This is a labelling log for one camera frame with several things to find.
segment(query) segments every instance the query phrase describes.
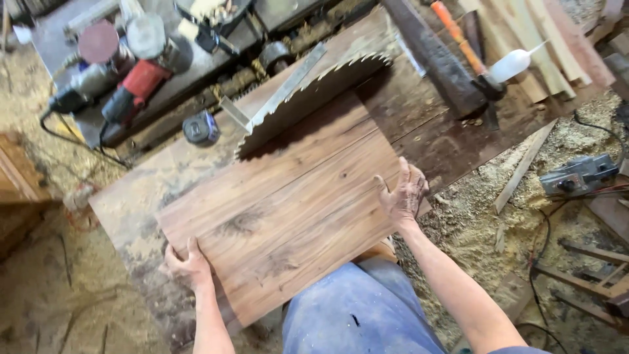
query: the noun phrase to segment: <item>metal ruler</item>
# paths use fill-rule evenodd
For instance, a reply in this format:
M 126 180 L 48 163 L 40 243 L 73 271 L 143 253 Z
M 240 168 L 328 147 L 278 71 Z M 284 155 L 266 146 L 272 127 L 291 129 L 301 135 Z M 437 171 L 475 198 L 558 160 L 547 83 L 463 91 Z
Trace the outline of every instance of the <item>metal ruler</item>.
M 258 113 L 256 113 L 251 121 L 247 124 L 248 131 L 251 133 L 254 124 L 262 123 L 264 117 L 269 114 L 269 112 L 275 110 L 277 106 L 282 103 L 289 94 L 295 89 L 295 87 L 301 82 L 301 80 L 306 77 L 308 72 L 319 62 L 323 54 L 327 49 L 323 45 L 323 43 L 319 43 L 316 47 L 308 54 L 306 60 L 304 60 L 303 64 L 299 66 L 292 74 L 284 81 L 282 86 L 277 89 L 277 91 L 269 98 L 269 100 L 260 108 Z

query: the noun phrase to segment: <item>glue bottle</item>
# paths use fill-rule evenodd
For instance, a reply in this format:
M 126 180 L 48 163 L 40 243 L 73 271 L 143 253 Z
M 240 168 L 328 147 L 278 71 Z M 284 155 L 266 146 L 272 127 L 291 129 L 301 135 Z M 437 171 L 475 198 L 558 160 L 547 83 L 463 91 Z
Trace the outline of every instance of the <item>glue bottle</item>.
M 489 73 L 494 80 L 498 83 L 503 83 L 508 79 L 523 72 L 531 65 L 531 55 L 537 50 L 541 49 L 547 41 L 535 47 L 530 52 L 523 49 L 516 49 L 511 53 L 505 55 L 502 59 L 497 61 L 492 67 L 489 68 Z

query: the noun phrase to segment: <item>grinding disc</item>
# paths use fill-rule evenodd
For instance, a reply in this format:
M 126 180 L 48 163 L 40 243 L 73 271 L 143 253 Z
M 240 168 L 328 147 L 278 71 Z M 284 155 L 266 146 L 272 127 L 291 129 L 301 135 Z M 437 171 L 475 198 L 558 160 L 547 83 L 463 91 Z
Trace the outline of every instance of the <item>grinding disc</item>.
M 166 47 L 164 21 L 156 14 L 143 14 L 126 28 L 126 39 L 131 53 L 139 59 L 155 59 Z
M 118 53 L 119 46 L 118 32 L 106 20 L 88 26 L 79 36 L 79 55 L 88 64 L 108 62 Z

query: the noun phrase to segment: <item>workshop floor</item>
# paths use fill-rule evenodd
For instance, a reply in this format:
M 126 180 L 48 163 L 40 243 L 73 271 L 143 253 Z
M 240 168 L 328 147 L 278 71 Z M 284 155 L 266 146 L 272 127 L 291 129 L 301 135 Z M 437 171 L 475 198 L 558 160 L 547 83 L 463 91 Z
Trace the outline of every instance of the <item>workshop floor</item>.
M 599 6 L 601 1 L 576 3 Z M 11 54 L 7 64 L 13 92 L 8 92 L 6 71 L 0 69 L 0 130 L 13 128 L 24 133 L 30 155 L 45 170 L 52 186 L 62 193 L 75 190 L 85 181 L 106 186 L 124 173 L 90 152 L 39 130 L 37 116 L 48 96 L 48 74 L 31 46 Z M 582 117 L 621 132 L 620 125 L 613 122 L 619 103 L 619 97 L 607 92 L 586 104 Z M 610 152 L 615 156 L 618 152 L 618 144 L 606 133 L 562 118 L 511 202 L 496 217 L 492 212 L 493 196 L 510 177 L 528 143 L 503 153 L 432 198 L 435 209 L 421 220 L 426 233 L 490 293 L 509 271 L 526 278 L 537 233 L 536 249 L 540 249 L 545 230 L 536 230 L 542 223 L 537 209 L 547 203 L 537 175 L 577 154 Z M 591 260 L 560 249 L 555 241 L 562 237 L 603 243 L 623 251 L 581 202 L 566 205 L 551 223 L 552 240 L 542 264 L 564 271 L 584 265 L 596 269 L 598 265 Z M 506 229 L 502 253 L 494 250 L 499 226 Z M 398 249 L 403 268 L 438 337 L 446 347 L 452 347 L 460 336 L 458 327 L 427 287 L 408 250 L 399 243 Z M 569 288 L 545 277 L 537 282 L 550 329 L 571 353 L 587 348 L 595 353 L 620 354 L 629 347 L 629 337 L 551 300 L 550 289 L 571 294 Z M 19 250 L 0 263 L 0 313 L 0 353 L 102 353 L 106 328 L 107 353 L 168 352 L 102 228 L 79 231 L 61 210 L 47 212 L 45 221 Z M 541 324 L 533 302 L 521 319 Z M 281 328 L 277 321 L 269 323 L 235 338 L 237 352 L 281 352 Z M 551 349 L 558 353 L 556 347 Z

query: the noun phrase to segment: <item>human hand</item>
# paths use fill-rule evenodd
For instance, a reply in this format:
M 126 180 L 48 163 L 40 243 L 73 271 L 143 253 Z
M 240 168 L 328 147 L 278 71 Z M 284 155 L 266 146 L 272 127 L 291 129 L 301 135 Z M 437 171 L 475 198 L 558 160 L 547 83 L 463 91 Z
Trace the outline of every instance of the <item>human hand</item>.
M 399 169 L 398 185 L 393 192 L 389 191 L 382 177 L 374 177 L 379 190 L 380 204 L 396 225 L 407 221 L 416 222 L 421 201 L 429 190 L 426 176 L 420 169 L 408 164 L 403 157 L 399 158 Z
M 201 289 L 214 293 L 212 271 L 199 249 L 197 238 L 194 236 L 188 239 L 188 259 L 186 261 L 180 260 L 175 249 L 169 244 L 164 255 L 164 263 L 159 269 L 169 278 L 192 289 L 196 295 L 199 295 L 198 291 Z

